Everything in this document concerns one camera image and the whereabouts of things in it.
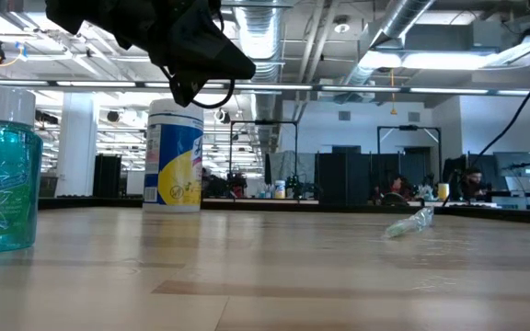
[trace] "white bottle cap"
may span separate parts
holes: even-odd
[[[19,87],[0,86],[0,120],[34,126],[36,97]]]

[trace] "wooden table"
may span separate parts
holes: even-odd
[[[0,254],[0,331],[530,331],[530,225],[95,208]]]

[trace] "yellow cup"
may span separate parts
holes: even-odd
[[[439,184],[439,200],[445,200],[449,196],[449,184]]]

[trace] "wipes container label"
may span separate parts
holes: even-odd
[[[170,206],[200,204],[203,123],[199,120],[187,122],[191,125],[149,125],[144,203]]]

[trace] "white column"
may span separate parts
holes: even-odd
[[[65,93],[56,195],[90,196],[96,164],[99,108],[92,93]]]

